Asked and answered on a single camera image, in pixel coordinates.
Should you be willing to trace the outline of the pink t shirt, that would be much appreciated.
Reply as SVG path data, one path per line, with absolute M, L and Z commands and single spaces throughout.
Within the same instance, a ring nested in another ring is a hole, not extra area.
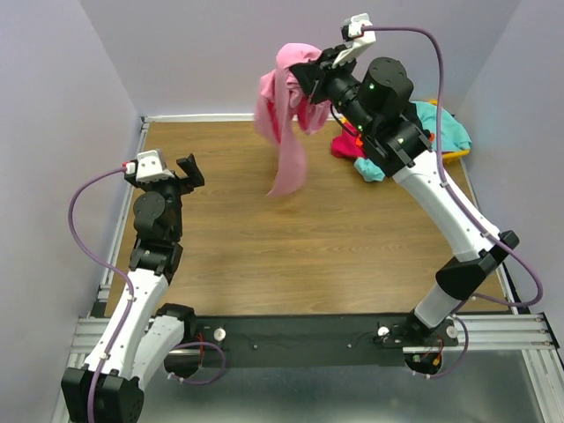
M 288 43 L 276 55 L 275 68 L 261 76 L 254 113 L 256 132 L 278 150 L 278 169 L 269 195 L 280 197 L 299 190 L 306 181 L 308 163 L 304 147 L 293 132 L 297 120 L 307 135 L 319 131 L 327 122 L 330 103 L 308 103 L 296 77 L 295 64 L 316 60 L 321 50 L 304 43 Z

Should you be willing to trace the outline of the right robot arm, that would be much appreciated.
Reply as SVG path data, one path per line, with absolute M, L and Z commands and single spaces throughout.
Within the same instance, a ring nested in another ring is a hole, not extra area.
M 426 297 L 410 312 L 403 335 L 425 345 L 437 327 L 467 301 L 517 246 L 512 231 L 502 232 L 439 170 L 442 158 L 431 144 L 410 101 L 413 83 L 404 66 L 378 57 L 365 77 L 353 76 L 355 62 L 334 66 L 337 51 L 324 50 L 316 60 L 290 71 L 307 99 L 329 101 L 359 132 L 362 150 L 386 176 L 408 191 L 449 243 L 453 256 L 435 274 Z

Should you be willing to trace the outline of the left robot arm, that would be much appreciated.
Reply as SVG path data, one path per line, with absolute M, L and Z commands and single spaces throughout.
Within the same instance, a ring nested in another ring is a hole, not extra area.
M 158 150 L 141 152 L 118 170 L 141 195 L 133 203 L 137 233 L 125 286 L 106 329 L 79 367 L 66 368 L 61 387 L 72 422 L 136 422 L 148 383 L 173 347 L 196 335 L 192 308 L 157 305 L 182 257 L 182 196 L 204 186 L 193 154 L 167 168 Z

